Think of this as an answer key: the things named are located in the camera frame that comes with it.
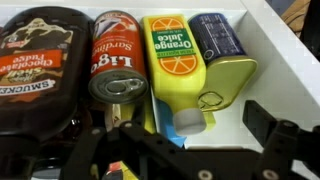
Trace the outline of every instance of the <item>smucker's chocolate fudge bottle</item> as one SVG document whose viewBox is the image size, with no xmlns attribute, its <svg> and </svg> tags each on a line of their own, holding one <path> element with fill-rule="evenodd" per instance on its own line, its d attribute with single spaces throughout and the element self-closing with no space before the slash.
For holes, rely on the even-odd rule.
<svg viewBox="0 0 320 180">
<path fill-rule="evenodd" d="M 0 179 L 29 179 L 40 143 L 71 122 L 92 25 L 77 10 L 37 7 L 0 32 Z"/>
</svg>

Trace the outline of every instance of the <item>dark blue canned item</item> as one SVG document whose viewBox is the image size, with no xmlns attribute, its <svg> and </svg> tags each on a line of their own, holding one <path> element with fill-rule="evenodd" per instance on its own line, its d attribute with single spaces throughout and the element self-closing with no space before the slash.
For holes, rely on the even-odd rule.
<svg viewBox="0 0 320 180">
<path fill-rule="evenodd" d="M 189 26 L 206 64 L 219 57 L 246 55 L 224 15 L 199 14 L 189 20 Z"/>
</svg>

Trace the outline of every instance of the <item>red sardine can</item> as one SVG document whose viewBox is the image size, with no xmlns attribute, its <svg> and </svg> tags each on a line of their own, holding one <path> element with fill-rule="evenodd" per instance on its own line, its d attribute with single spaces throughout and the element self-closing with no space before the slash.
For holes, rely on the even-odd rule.
<svg viewBox="0 0 320 180">
<path fill-rule="evenodd" d="M 122 11 L 103 13 L 94 25 L 90 94 L 123 104 L 142 99 L 148 86 L 138 22 Z"/>
</svg>

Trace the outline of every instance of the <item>label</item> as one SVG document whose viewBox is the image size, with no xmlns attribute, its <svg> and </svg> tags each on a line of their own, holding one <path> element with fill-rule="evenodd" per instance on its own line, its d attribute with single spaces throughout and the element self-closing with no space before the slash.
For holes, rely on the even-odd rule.
<svg viewBox="0 0 320 180">
<path fill-rule="evenodd" d="M 206 63 L 222 56 L 246 55 L 222 14 L 199 15 L 189 25 Z"/>
<path fill-rule="evenodd" d="M 119 11 L 100 16 L 95 22 L 91 78 L 118 68 L 145 75 L 140 41 L 139 24 L 133 17 Z"/>
<path fill-rule="evenodd" d="M 30 102 L 57 91 L 72 35 L 35 18 L 0 39 L 0 105 Z"/>
<path fill-rule="evenodd" d="M 199 59 L 195 55 L 187 22 L 180 15 L 147 18 L 152 34 L 152 44 L 160 67 L 174 75 L 187 75 L 197 67 Z"/>
</svg>

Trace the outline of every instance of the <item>white surface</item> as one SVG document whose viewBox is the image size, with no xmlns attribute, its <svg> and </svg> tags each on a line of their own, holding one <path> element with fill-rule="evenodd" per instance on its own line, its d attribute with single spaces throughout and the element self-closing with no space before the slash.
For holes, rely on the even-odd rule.
<svg viewBox="0 0 320 180">
<path fill-rule="evenodd" d="M 146 15 L 220 12 L 235 28 L 247 53 L 258 61 L 255 77 L 227 109 L 215 112 L 217 125 L 210 132 L 189 137 L 191 146 L 262 148 L 242 123 L 244 102 L 256 100 L 273 116 L 289 119 L 310 130 L 319 125 L 320 64 L 290 32 L 264 0 L 11 0 L 0 2 L 0 25 L 16 13 L 34 6 L 73 7 L 95 18 L 112 9 L 126 11 L 140 21 Z M 295 170 L 317 179 L 300 162 Z"/>
</svg>

